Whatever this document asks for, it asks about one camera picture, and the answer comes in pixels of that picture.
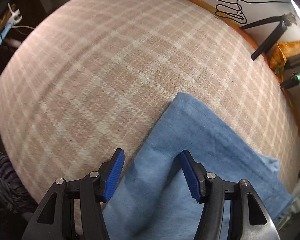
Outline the blue denim jeans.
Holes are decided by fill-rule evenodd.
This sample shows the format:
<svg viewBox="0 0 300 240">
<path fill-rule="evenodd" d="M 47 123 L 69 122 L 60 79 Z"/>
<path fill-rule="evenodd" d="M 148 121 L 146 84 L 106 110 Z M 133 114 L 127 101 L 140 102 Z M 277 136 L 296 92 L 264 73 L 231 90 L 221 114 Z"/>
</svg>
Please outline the blue denim jeans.
<svg viewBox="0 0 300 240">
<path fill-rule="evenodd" d="M 103 212 L 111 239 L 278 239 L 292 201 L 277 159 L 178 93 Z"/>
</svg>

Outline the beige plaid bed blanket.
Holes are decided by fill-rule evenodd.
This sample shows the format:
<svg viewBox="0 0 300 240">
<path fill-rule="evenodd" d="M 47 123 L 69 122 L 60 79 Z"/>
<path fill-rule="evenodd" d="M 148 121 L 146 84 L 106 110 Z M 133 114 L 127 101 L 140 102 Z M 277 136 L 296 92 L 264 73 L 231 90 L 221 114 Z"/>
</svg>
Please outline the beige plaid bed blanket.
<svg viewBox="0 0 300 240">
<path fill-rule="evenodd" d="M 71 0 L 38 25 L 0 76 L 0 135 L 37 201 L 117 148 L 125 166 L 104 209 L 111 239 L 192 239 L 203 206 L 184 149 L 247 179 L 277 222 L 300 169 L 292 110 L 267 61 L 187 0 Z"/>
</svg>

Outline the small white clip lamp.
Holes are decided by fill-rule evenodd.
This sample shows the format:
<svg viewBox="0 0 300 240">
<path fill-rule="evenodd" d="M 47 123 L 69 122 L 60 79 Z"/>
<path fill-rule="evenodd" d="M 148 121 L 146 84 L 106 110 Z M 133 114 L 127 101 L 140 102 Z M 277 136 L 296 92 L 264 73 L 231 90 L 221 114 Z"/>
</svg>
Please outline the small white clip lamp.
<svg viewBox="0 0 300 240">
<path fill-rule="evenodd" d="M 8 3 L 8 9 L 11 13 L 11 16 L 5 25 L 5 29 L 11 29 L 11 28 L 13 28 L 13 29 L 27 28 L 27 29 L 31 29 L 31 30 L 35 29 L 34 27 L 30 27 L 28 25 L 19 25 L 20 21 L 23 19 L 23 17 L 20 14 L 19 9 L 17 9 L 16 11 L 13 11 L 10 3 Z"/>
</svg>

